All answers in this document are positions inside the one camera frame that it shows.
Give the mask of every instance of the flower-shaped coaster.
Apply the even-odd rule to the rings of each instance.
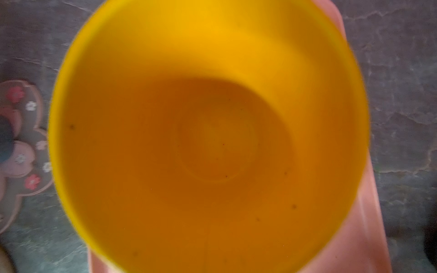
[[[0,163],[0,233],[14,221],[23,196],[38,194],[53,183],[47,132],[39,127],[42,113],[35,86],[22,80],[0,83],[0,116],[13,132],[11,152],[0,151],[6,157]]]

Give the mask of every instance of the bowl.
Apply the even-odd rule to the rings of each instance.
[[[73,226],[127,273],[294,272],[346,217],[363,82],[310,1],[109,0],[49,118]]]

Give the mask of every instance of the gray stone floor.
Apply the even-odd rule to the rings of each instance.
[[[62,58],[101,2],[0,0],[0,81],[34,82],[48,108]],[[393,272],[436,272],[423,237],[437,201],[437,0],[334,3],[367,85],[371,155]],[[25,198],[0,242],[19,273],[87,272],[85,245],[54,188]]]

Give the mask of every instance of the pink plastic tray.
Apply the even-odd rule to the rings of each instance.
[[[340,12],[330,0],[313,0],[345,36]],[[120,273],[91,251],[90,273]],[[326,247],[299,273],[391,273],[381,208],[370,157],[348,217]]]

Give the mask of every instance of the bowl rim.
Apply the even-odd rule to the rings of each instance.
[[[79,56],[82,55],[83,51],[86,49],[88,42],[95,35],[95,33],[100,29],[100,27],[105,24],[105,22],[110,19],[113,14],[115,14],[122,6],[128,4],[134,0],[107,0],[92,14],[88,20],[85,22],[84,26],[79,30],[76,37],[74,38],[64,60],[59,70],[55,87],[53,90],[52,103],[49,113],[49,130],[48,130],[48,140],[49,140],[49,154],[52,159],[53,177],[55,181],[55,187],[59,195],[62,207],[71,221],[74,229],[79,234],[79,236],[88,244],[88,246],[101,258],[110,262],[117,268],[122,268],[122,266],[115,260],[113,260],[105,249],[101,246],[97,240],[93,238],[91,233],[85,228],[83,221],[81,221],[79,215],[75,210],[74,202],[68,194],[68,190],[65,187],[63,181],[65,177],[62,175],[61,163],[53,160],[59,158],[58,155],[61,154],[60,133],[62,127],[62,113],[63,105],[66,103],[66,87],[68,86],[70,79],[75,71],[75,67],[79,62]],[[370,122],[369,122],[369,112],[367,97],[364,88],[364,82],[362,80],[362,75],[358,64],[356,62],[355,56],[353,55],[348,43],[342,36],[341,30],[339,30],[335,24],[327,17],[327,15],[320,10],[315,3],[310,0],[294,0],[296,5],[299,5],[302,10],[304,10],[309,16],[311,16],[315,22],[322,28],[327,35],[326,38],[330,40],[334,49],[338,52],[338,56],[341,58],[341,62],[345,65],[347,70],[347,77],[351,82],[351,92],[353,93],[352,98],[356,106],[356,130],[357,130],[357,142],[365,143],[359,147],[357,154],[362,154],[361,162],[359,162],[361,168],[364,170],[367,155],[368,155],[368,145],[370,138]],[[346,200],[342,211],[337,214],[337,219],[333,220],[336,225],[331,225],[329,228],[320,232],[318,236],[318,243],[314,244],[307,255],[305,255],[298,263],[294,265],[290,270],[299,270],[307,262],[309,262],[317,253],[331,240],[335,235],[336,231],[340,228],[343,220],[346,218],[352,204],[355,200],[358,186],[361,180],[361,175],[357,177],[357,181],[353,181],[354,186],[351,187],[351,192],[348,194],[348,200]]]

